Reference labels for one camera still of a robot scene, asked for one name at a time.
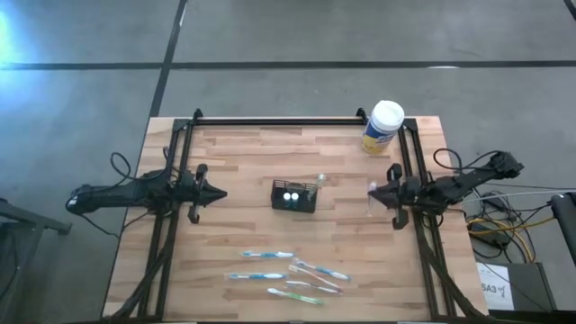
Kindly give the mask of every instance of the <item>paper label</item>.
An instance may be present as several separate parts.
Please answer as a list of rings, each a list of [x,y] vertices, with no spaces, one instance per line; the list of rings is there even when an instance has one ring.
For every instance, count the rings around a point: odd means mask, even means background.
[[[510,280],[508,269],[500,265],[488,265],[476,263],[484,299],[489,310],[513,311],[512,291],[510,290]]]

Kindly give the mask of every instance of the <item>butcher block tabletop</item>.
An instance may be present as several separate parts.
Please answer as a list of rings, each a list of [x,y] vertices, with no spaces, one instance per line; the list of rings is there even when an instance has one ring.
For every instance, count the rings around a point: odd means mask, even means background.
[[[445,176],[446,170],[432,159],[436,149],[446,146],[439,118],[416,120],[427,169],[434,176]],[[170,141],[173,121],[150,120],[139,176],[164,168],[162,148]],[[400,144],[396,138],[384,153],[370,156],[361,146],[363,130],[363,126],[194,127],[188,167],[194,172],[199,164],[206,164],[207,180],[228,196],[201,208],[199,224],[186,217],[188,205],[182,208],[163,320],[429,320],[414,222],[394,230],[394,211],[386,211],[378,202],[368,208],[367,186],[372,181],[386,184],[388,167],[401,163]],[[438,156],[444,164],[450,163],[446,154]],[[314,184],[319,174],[327,179],[313,214],[271,208],[275,179]],[[126,222],[143,212],[130,208]],[[118,310],[142,278],[153,224],[154,217],[147,216],[121,234],[103,315]],[[474,306],[486,313],[462,214],[447,212],[440,233],[449,274]],[[342,288],[337,295],[286,288],[284,280],[227,278],[231,273],[289,274],[290,259],[243,257],[241,253],[248,250],[293,252],[308,263],[351,275],[352,280],[326,277]],[[290,278],[321,284],[307,275]],[[150,295],[152,311],[158,279],[155,285]],[[435,287],[440,313],[446,314],[437,278]],[[325,304],[278,297],[267,288],[319,298]]]

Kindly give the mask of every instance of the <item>concrete floor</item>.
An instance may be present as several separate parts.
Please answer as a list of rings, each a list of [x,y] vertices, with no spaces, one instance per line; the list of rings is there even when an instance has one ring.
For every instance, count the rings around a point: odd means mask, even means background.
[[[161,62],[177,5],[0,0],[0,65]],[[560,0],[190,0],[175,61],[576,59],[575,32]],[[74,223],[67,237],[43,238],[21,320],[98,318],[117,242],[63,205],[83,183],[117,179],[111,152],[136,166],[158,75],[0,70],[0,196]],[[172,71],[159,114],[350,115],[392,99],[409,115],[439,115],[464,160],[505,149],[526,166],[515,184],[574,187],[575,84],[576,68],[551,67]],[[517,192],[481,191],[492,189]],[[91,217],[118,232],[123,213]],[[576,269],[557,225],[531,232],[559,308],[576,310]]]

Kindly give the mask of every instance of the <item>toothbrush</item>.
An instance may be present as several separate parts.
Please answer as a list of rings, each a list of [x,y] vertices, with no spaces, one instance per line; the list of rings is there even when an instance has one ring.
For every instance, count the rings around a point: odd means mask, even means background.
[[[302,302],[309,302],[309,303],[314,304],[314,305],[324,305],[324,301],[321,301],[321,300],[316,299],[316,298],[302,296],[302,295],[299,295],[298,293],[282,292],[282,291],[279,291],[275,288],[268,288],[268,292],[275,294],[276,296],[288,297],[288,298],[292,298],[292,299],[302,301]]]
[[[337,284],[331,283],[330,281],[328,281],[328,280],[326,280],[326,279],[324,279],[324,278],[320,278],[320,277],[318,277],[317,275],[313,274],[312,272],[310,272],[310,271],[308,271],[308,270],[305,270],[305,269],[302,269],[302,268],[300,268],[300,267],[298,267],[298,266],[296,266],[296,265],[288,265],[288,270],[290,270],[290,271],[292,271],[292,272],[295,272],[295,273],[303,273],[303,274],[311,275],[311,276],[313,276],[314,278],[322,281],[324,284],[330,285],[330,286],[336,288],[336,290],[338,290],[339,292],[342,292],[342,289],[340,289],[340,287],[338,287]]]
[[[330,270],[330,269],[327,269],[327,268],[323,268],[323,267],[321,267],[321,266],[311,265],[311,264],[308,264],[308,263],[306,263],[306,262],[304,262],[304,261],[302,261],[302,260],[300,260],[300,259],[298,259],[298,258],[294,259],[294,261],[296,262],[296,265],[297,265],[297,266],[305,266],[305,267],[307,267],[307,268],[309,268],[309,269],[316,270],[316,271],[318,271],[319,273],[323,273],[324,275],[331,275],[331,276],[333,276],[333,277],[335,277],[335,278],[337,278],[337,279],[342,279],[342,280],[348,280],[348,281],[350,281],[350,276],[349,276],[349,275],[341,274],[341,273],[338,273],[338,272],[336,272],[336,271],[334,271],[334,270]]]
[[[230,279],[284,279],[286,274],[230,274]]]
[[[297,282],[297,281],[287,280],[286,285],[287,286],[304,286],[304,287],[316,288],[316,289],[320,289],[326,293],[340,293],[336,289],[321,287],[321,286],[318,286],[317,284],[313,284],[313,283],[305,283],[305,282]]]
[[[294,257],[294,253],[290,252],[263,252],[254,253],[252,251],[242,252],[243,257]]]

